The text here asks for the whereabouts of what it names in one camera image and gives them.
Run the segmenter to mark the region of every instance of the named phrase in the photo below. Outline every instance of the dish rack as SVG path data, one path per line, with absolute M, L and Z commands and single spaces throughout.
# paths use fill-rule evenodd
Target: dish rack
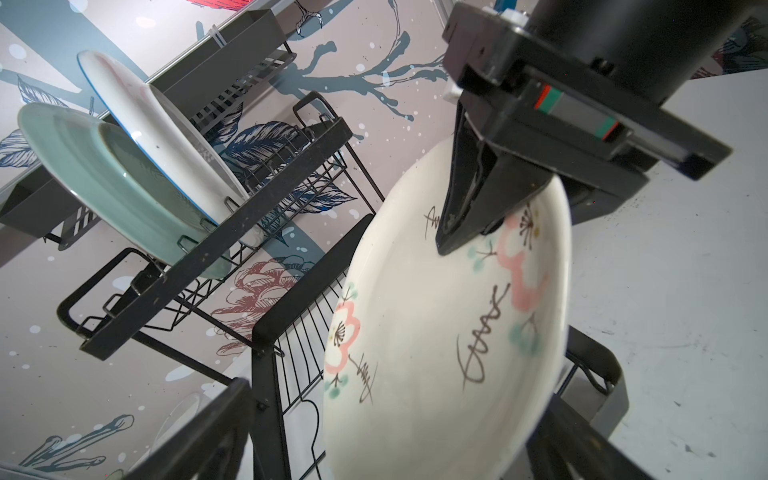
M 319 115 L 319 123 L 308 126 L 298 113 L 313 102 L 320 103 L 319 110 L 322 113 Z M 191 468 L 189 465 L 196 465 L 193 473 L 198 472 L 196 468 L 200 467 L 199 458 L 208 458 L 212 452 L 224 448 L 229 449 L 228 461 L 235 462 L 235 465 L 222 470 L 225 472 L 222 476 L 211 478 L 234 478 L 233 472 L 237 472 L 242 455 L 242 422 L 245 422 L 250 424 L 250 438 L 253 442 L 254 478 L 332 478 L 327 464 L 323 463 L 326 453 L 319 439 L 321 416 L 317 402 L 323 394 L 320 386 L 323 383 L 325 342 L 334 307 L 341 295 L 346 269 L 362 234 L 373 219 L 376 212 L 374 204 L 383 201 L 384 196 L 349 145 L 352 132 L 320 94 L 310 92 L 293 107 L 293 111 L 302 124 L 296 130 L 296 135 L 263 163 L 240 172 L 241 181 L 252 193 L 251 198 L 243 205 L 237 205 L 229 199 L 227 204 L 233 211 L 230 218 L 219 227 L 204 225 L 210 234 L 189 250 L 184 258 L 173 266 L 167 266 L 139 250 L 127 248 L 58 307 L 57 314 L 63 324 L 84 338 L 81 349 L 99 359 L 108 358 L 128 340 L 135 339 L 230 386 L 225 391 L 226 395 L 222 393 L 217 397 L 222 400 L 214 400 L 197 416 L 199 419 L 196 417 L 160 451 L 151 455 L 145 462 L 146 466 L 134 471 L 136 474 L 146 476 L 149 469 L 156 474 L 162 473 L 155 478 L 182 478 L 178 476 L 179 472 L 188 471 Z M 342 149 L 352 158 L 349 164 Z M 350 174 L 350 166 L 364 177 L 367 186 L 355 182 Z M 267 234 L 264 243 L 276 237 L 304 206 L 342 175 L 370 212 L 362 216 L 259 319 L 250 338 L 203 310 L 202 303 L 227 279 L 242 272 L 242 267 L 263 243 L 256 248 L 239 244 L 237 252 L 228 259 L 233 269 L 223 279 L 199 279 L 199 275 L 216 258 L 237 243 L 237 239 L 255 223 Z M 313 192 L 313 195 L 305 200 L 292 196 L 293 189 L 299 185 Z M 363 190 L 368 190 L 369 194 L 366 196 Z M 75 304 L 128 257 L 145 262 L 130 287 L 124 293 L 110 296 L 102 306 L 102 313 L 88 316 L 81 323 L 76 322 L 71 316 Z M 164 323 L 149 324 L 161 311 L 171 312 L 172 315 Z M 250 389 L 243 386 L 242 382 L 225 376 L 142 331 L 155 329 L 173 332 L 192 313 L 250 347 Z M 635 471 L 640 476 L 634 478 L 646 478 L 605 440 L 628 409 L 627 391 L 617 360 L 605 347 L 572 327 L 568 335 L 566 358 L 570 367 L 564 370 L 558 390 L 527 444 L 527 460 L 535 477 L 570 478 L 565 465 L 568 462 L 577 466 L 579 472 L 594 473 L 595 478 L 628 478 L 627 472 Z M 597 412 L 588 415 L 589 420 L 563 401 L 563 398 L 568 397 L 568 387 L 576 378 L 591 384 L 594 391 L 604 397 Z M 243 413 L 243 398 L 246 397 L 250 399 L 250 408 Z M 222 409 L 235 409 L 240 416 L 232 412 L 226 414 Z M 289 416 L 299 409 L 302 409 L 302 413 L 296 419 Z M 212 418 L 220 419 L 220 422 L 213 422 Z M 310 432 L 311 438 L 295 438 L 294 424 L 297 421 L 305 427 L 314 426 L 314 429 L 305 429 L 305 432 Z M 227 429 L 234 432 L 231 437 L 227 437 L 229 440 L 222 436 Z M 213 435 L 211 432 L 214 430 L 221 435 Z M 190 446 L 185 439 L 191 435 L 207 440 Z M 289 452 L 289 444 L 301 446 Z M 180 470 L 173 470 L 175 465 Z

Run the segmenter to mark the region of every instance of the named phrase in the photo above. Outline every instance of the white dot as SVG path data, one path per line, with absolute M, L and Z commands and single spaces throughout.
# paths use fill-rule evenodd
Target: white dot
M 8 47 L 8 53 L 10 53 L 13 58 L 17 58 L 19 60 L 24 60 L 27 58 L 27 51 L 24 49 L 24 47 L 17 43 L 11 43 L 11 45 Z
M 74 13 L 85 12 L 87 7 L 88 0 L 69 0 L 69 8 L 71 8 Z
M 156 21 L 147 17 L 136 17 L 136 25 L 142 28 L 152 28 L 156 25 Z

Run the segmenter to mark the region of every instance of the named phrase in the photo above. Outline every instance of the plate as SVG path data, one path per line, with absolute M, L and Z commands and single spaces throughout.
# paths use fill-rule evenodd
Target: plate
M 18 125 L 56 180 L 151 256 L 173 265 L 184 256 L 177 245 L 183 235 L 196 242 L 207 235 L 203 214 L 118 126 L 42 103 L 22 107 Z M 203 276 L 222 278 L 230 269 L 219 259 Z
M 165 95 L 145 84 L 122 63 L 98 51 L 82 51 L 78 63 L 115 120 L 155 166 L 216 225 L 230 216 L 227 197 L 248 200 L 234 174 L 203 136 Z M 240 240 L 258 247 L 255 226 Z
M 331 320 L 323 431 L 337 480 L 498 480 L 563 364 L 571 218 L 559 177 L 441 257 L 452 137 L 394 186 Z

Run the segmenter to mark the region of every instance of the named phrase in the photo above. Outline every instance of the black metal rack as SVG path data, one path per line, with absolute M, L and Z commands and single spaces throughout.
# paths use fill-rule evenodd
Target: black metal rack
M 329 321 L 341 294 L 346 268 L 375 213 L 372 202 L 350 175 L 349 166 L 339 152 L 341 148 L 345 147 L 354 160 L 353 170 L 357 170 L 369 182 L 372 194 L 379 200 L 384 199 L 362 161 L 349 145 L 351 131 L 322 96 L 316 92 L 307 95 L 294 107 L 296 116 L 298 117 L 299 109 L 313 101 L 323 104 L 320 122 L 307 126 L 300 119 L 303 128 L 297 129 L 294 138 L 280 151 L 262 164 L 241 172 L 240 179 L 253 190 L 253 196 L 242 206 L 233 205 L 230 218 L 213 229 L 208 237 L 195 245 L 182 260 L 169 267 L 136 249 L 125 249 L 65 299 L 57 311 L 63 324 L 85 339 L 81 349 L 99 359 L 108 358 L 133 338 L 224 385 L 230 385 L 233 379 L 171 348 L 142 329 L 171 332 L 181 321 L 194 313 L 249 346 L 252 356 L 252 395 L 255 412 L 250 428 L 253 441 L 253 475 L 259 479 L 292 478 L 292 471 L 298 473 L 294 476 L 301 479 L 312 472 L 315 472 L 318 478 L 323 477 L 320 465 L 325 458 L 325 452 L 316 450 L 320 417 L 312 395 L 323 393 L 316 390 L 316 387 L 323 378 L 323 356 Z M 202 310 L 202 302 L 227 278 L 234 275 L 261 246 L 252 248 L 241 244 L 237 253 L 230 256 L 234 268 L 221 280 L 198 279 L 209 265 L 237 243 L 245 231 L 255 223 L 269 234 L 265 242 L 280 232 L 303 208 L 296 198 L 291 197 L 293 188 L 297 185 L 305 183 L 316 196 L 342 174 L 365 201 L 371 210 L 370 214 L 363 216 L 357 225 L 275 303 L 256 323 L 250 339 Z M 310 179 L 323 180 L 313 182 Z M 89 316 L 82 323 L 75 322 L 70 314 L 72 307 L 128 257 L 141 258 L 146 263 L 144 269 L 132 280 L 131 287 L 125 293 L 111 296 L 103 305 L 103 314 Z M 173 318 L 166 320 L 166 323 L 150 324 L 162 310 L 171 311 Z M 592 455 L 584 461 L 585 463 L 582 462 L 593 470 L 599 470 L 606 458 L 624 458 L 604 440 L 628 408 L 624 379 L 618 362 L 609 350 L 572 328 L 566 356 L 572 367 L 564 374 L 564 380 L 553 396 L 545 417 L 528 443 L 528 457 L 536 472 L 536 478 L 569 478 L 564 476 L 563 471 L 552 468 L 553 465 L 564 464 L 563 458 L 568 462 L 575 462 L 572 449 L 565 448 L 569 445 L 579 445 L 591 453 L 594 453 L 594 449 L 602 449 L 602 456 Z M 572 412 L 572 409 L 560 400 L 563 395 L 568 396 L 568 386 L 572 384 L 579 370 L 605 397 L 605 402 L 591 419 L 591 424 Z M 295 411 L 299 406 L 306 406 L 314 411 L 315 433 L 307 451 L 293 451 L 289 456 L 286 414 Z M 564 431 L 565 424 L 569 425 L 571 430 Z M 587 437 L 573 440 L 579 435 L 589 435 L 589 438 L 596 440 L 584 447 Z M 182 440 L 180 437 L 178 440 L 174 437 L 172 442 L 176 441 Z M 217 440 L 212 442 L 210 447 L 219 448 L 218 445 Z M 181 462 L 186 457 L 179 455 L 177 458 Z M 161 468 L 163 462 L 154 464 Z M 613 476 L 597 475 L 597 478 L 621 477 L 616 471 L 611 471 L 611 474 Z

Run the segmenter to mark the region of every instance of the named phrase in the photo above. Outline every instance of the floral plate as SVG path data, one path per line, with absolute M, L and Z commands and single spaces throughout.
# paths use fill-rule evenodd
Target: floral plate
M 452 137 L 402 176 L 349 267 L 323 376 L 337 479 L 497 480 L 557 382 L 571 262 L 562 183 L 441 257 L 451 153 Z

